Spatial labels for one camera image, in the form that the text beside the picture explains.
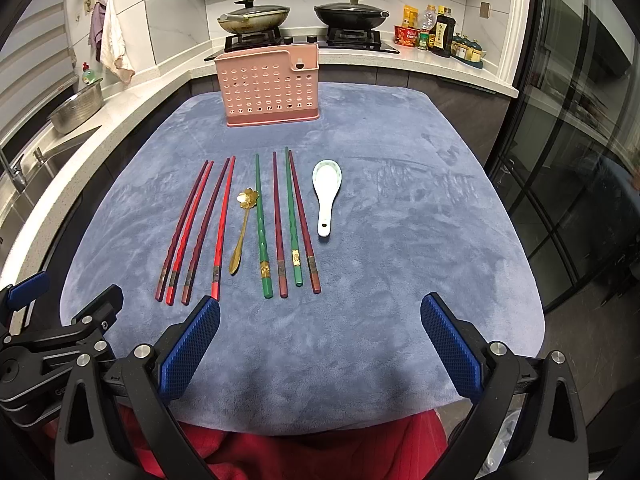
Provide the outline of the bright red chopstick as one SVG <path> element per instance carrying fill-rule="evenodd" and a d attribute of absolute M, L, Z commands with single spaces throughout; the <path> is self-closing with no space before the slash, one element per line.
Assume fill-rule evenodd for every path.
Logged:
<path fill-rule="evenodd" d="M 206 160 L 203 174 L 198 179 L 198 187 L 196 188 L 196 192 L 190 203 L 190 209 L 188 215 L 186 216 L 186 223 L 183 226 L 180 243 L 175 256 L 175 261 L 172 263 L 171 272 L 169 275 L 169 283 L 165 298 L 165 302 L 168 306 L 172 306 L 175 302 L 184 253 L 186 252 L 186 246 L 188 246 L 189 243 L 195 215 L 198 212 L 198 206 L 200 206 L 202 194 L 204 192 L 204 188 L 206 187 L 206 183 L 210 174 L 210 170 L 212 170 L 213 164 L 213 162 Z"/>
<path fill-rule="evenodd" d="M 226 229 L 229 196 L 231 191 L 231 183 L 233 178 L 233 171 L 235 165 L 235 156 L 232 156 L 229 162 L 228 174 L 226 185 L 224 186 L 224 196 L 222 196 L 222 205 L 218 222 L 218 230 L 216 237 L 216 247 L 214 255 L 212 288 L 210 292 L 215 300 L 220 296 L 220 280 L 221 280 L 221 267 L 222 267 L 222 255 L 224 254 L 224 230 Z"/>

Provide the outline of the dark red chopstick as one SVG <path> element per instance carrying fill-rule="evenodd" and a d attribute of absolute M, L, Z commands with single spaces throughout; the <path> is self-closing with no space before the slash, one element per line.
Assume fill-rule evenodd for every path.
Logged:
<path fill-rule="evenodd" d="M 166 252 L 165 260 L 163 262 L 162 268 L 160 269 L 160 277 L 158 278 L 158 282 L 157 282 L 155 294 L 154 294 L 154 298 L 156 301 L 160 301 L 163 299 L 169 269 L 172 263 L 172 259 L 174 258 L 174 255 L 175 255 L 176 248 L 178 246 L 178 241 L 184 226 L 184 222 L 186 222 L 186 215 L 189 212 L 192 200 L 194 199 L 195 193 L 198 190 L 198 185 L 200 184 L 201 178 L 203 177 L 203 174 L 207 165 L 208 165 L 208 161 L 206 160 L 205 162 L 203 162 L 200 172 L 198 173 L 198 176 L 195 178 L 191 191 L 188 197 L 186 198 L 186 202 L 182 207 L 182 211 L 178 219 L 178 222 L 176 224 L 174 234 L 172 234 L 171 242 Z"/>
<path fill-rule="evenodd" d="M 303 202 L 303 194 L 300 192 L 297 172 L 295 168 L 295 162 L 293 157 L 293 152 L 288 150 L 288 162 L 290 163 L 292 181 L 294 186 L 296 205 L 299 215 L 300 228 L 302 229 L 303 234 L 303 242 L 305 248 L 305 255 L 309 269 L 309 277 L 311 282 L 311 289 L 316 294 L 319 295 L 321 292 L 320 278 L 316 265 L 316 258 L 314 258 L 314 248 L 312 247 L 311 238 L 308 230 L 308 223 L 305 214 L 304 202 Z"/>
<path fill-rule="evenodd" d="M 280 196 L 278 182 L 277 153 L 272 153 L 272 186 L 273 186 L 273 214 L 274 214 L 274 235 L 276 236 L 277 249 L 277 271 L 279 294 L 281 298 L 288 296 L 288 280 L 286 279 L 285 258 L 282 237 L 282 221 L 280 211 Z"/>
<path fill-rule="evenodd" d="M 198 262 L 200 261 L 204 240 L 206 237 L 210 217 L 212 216 L 213 209 L 216 203 L 216 199 L 221 187 L 222 180 L 224 180 L 224 174 L 226 173 L 229 166 L 230 158 L 227 158 L 224 161 L 224 166 L 220 170 L 218 179 L 214 186 L 212 195 L 209 197 L 209 201 L 207 203 L 205 214 L 203 216 L 200 229 L 198 230 L 198 237 L 196 238 L 196 243 L 193 248 L 192 257 L 189 263 L 188 272 L 186 272 L 186 280 L 184 281 L 182 294 L 181 294 L 181 302 L 187 306 L 190 304 L 190 299 L 192 296 L 193 283 L 196 271 L 198 270 Z"/>

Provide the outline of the green chopstick gold band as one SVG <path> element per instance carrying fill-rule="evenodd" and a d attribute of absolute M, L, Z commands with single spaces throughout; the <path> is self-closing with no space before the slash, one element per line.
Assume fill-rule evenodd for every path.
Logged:
<path fill-rule="evenodd" d="M 266 299 L 270 299 L 273 297 L 273 287 L 271 281 L 270 263 L 266 239 L 264 205 L 262 204 L 262 176 L 260 175 L 260 161 L 258 154 L 255 155 L 255 174 L 256 191 L 258 193 L 256 209 L 260 280 L 262 281 L 262 294 Z"/>

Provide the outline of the gold flower spoon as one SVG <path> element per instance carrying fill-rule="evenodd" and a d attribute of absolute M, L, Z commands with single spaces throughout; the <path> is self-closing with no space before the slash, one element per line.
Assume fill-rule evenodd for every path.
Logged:
<path fill-rule="evenodd" d="M 259 197 L 259 194 L 257 191 L 253 190 L 252 188 L 246 188 L 236 198 L 243 211 L 243 221 L 242 221 L 240 235 L 238 240 L 236 241 L 235 248 L 233 249 L 232 256 L 229 263 L 229 273 L 231 275 L 234 275 L 239 270 L 241 259 L 242 259 L 242 248 L 243 248 L 244 238 L 246 234 L 248 218 L 250 218 L 250 211 L 257 205 L 258 197 Z"/>

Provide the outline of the white ceramic soup spoon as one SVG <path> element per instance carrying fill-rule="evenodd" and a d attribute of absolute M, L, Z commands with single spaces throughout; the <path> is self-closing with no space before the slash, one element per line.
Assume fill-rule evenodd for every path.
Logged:
<path fill-rule="evenodd" d="M 318 198 L 318 235 L 329 237 L 331 233 L 332 207 L 342 185 L 340 165 L 331 159 L 320 160 L 312 172 L 312 185 Z"/>

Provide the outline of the red cloth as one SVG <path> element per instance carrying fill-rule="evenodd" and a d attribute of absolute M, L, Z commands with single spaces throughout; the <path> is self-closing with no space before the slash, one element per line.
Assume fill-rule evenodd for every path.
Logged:
<path fill-rule="evenodd" d="M 422 479 L 446 450 L 433 410 L 353 430 L 258 436 L 180 425 L 221 479 Z"/>

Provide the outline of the sink faucet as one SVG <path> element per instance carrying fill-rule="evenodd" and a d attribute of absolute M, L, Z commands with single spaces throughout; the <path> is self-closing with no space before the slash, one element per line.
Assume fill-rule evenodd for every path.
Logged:
<path fill-rule="evenodd" d="M 22 194 L 26 190 L 27 180 L 23 174 L 21 159 L 17 159 L 16 164 L 11 165 L 9 159 L 6 158 L 6 154 L 0 150 L 0 162 L 3 171 L 8 175 L 16 192 Z"/>

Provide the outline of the steel basin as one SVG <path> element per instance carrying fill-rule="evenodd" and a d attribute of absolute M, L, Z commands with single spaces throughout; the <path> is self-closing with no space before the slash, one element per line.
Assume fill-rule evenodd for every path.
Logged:
<path fill-rule="evenodd" d="M 102 78 L 98 78 L 91 84 L 86 84 L 48 116 L 57 133 L 72 132 L 102 108 L 104 99 L 101 82 Z"/>

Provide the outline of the pink perforated utensil holder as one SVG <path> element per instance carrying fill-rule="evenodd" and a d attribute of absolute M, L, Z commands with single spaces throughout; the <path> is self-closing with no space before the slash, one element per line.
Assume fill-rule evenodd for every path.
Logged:
<path fill-rule="evenodd" d="M 215 58 L 227 125 L 259 126 L 320 116 L 319 48 L 281 44 Z"/>

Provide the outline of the green condiment jar set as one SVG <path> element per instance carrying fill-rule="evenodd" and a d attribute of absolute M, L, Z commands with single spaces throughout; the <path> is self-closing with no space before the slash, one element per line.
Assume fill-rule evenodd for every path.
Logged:
<path fill-rule="evenodd" d="M 475 68 L 483 68 L 485 54 L 477 41 L 459 34 L 452 36 L 450 55 L 458 61 Z"/>

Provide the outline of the dark soy sauce bottle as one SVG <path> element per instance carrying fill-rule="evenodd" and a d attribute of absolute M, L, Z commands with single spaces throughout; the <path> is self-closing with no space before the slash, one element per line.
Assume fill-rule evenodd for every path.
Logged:
<path fill-rule="evenodd" d="M 433 45 L 432 52 L 449 58 L 451 55 L 452 37 L 456 29 L 456 20 L 452 17 L 451 9 L 446 6 L 438 7 L 438 14 L 432 28 Z"/>

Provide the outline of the red seasoning can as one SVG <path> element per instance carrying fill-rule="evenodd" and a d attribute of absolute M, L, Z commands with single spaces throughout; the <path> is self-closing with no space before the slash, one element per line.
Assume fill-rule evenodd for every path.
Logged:
<path fill-rule="evenodd" d="M 394 27 L 394 43 L 404 47 L 415 48 L 418 43 L 419 34 L 419 29 L 396 25 Z"/>

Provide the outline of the black gas stove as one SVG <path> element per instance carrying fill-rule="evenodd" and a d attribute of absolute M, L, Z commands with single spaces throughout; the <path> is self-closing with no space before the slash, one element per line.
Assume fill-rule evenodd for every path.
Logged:
<path fill-rule="evenodd" d="M 239 50 L 289 46 L 290 44 L 316 44 L 320 49 L 349 49 L 397 54 L 398 49 L 381 39 L 378 30 L 355 30 L 329 28 L 320 35 L 283 36 L 280 29 L 273 28 L 264 32 L 232 35 L 226 38 L 224 47 L 207 55 L 205 62 L 213 61 L 218 55 Z"/>

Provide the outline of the clear plastic bottle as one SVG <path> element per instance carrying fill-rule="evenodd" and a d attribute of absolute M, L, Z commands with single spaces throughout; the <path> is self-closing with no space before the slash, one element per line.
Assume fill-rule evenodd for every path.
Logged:
<path fill-rule="evenodd" d="M 434 4 L 428 4 L 425 11 L 421 14 L 419 20 L 419 29 L 421 32 L 429 32 L 435 25 L 437 20 L 437 8 Z"/>

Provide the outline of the wok with glass lid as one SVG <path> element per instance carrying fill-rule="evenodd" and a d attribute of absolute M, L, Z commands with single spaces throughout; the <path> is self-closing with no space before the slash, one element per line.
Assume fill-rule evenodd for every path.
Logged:
<path fill-rule="evenodd" d="M 238 4 L 240 8 L 221 14 L 217 18 L 220 27 L 235 35 L 264 32 L 278 28 L 290 13 L 288 6 L 277 6 L 276 4 L 255 6 L 254 2 L 255 0 L 235 1 L 235 4 Z"/>

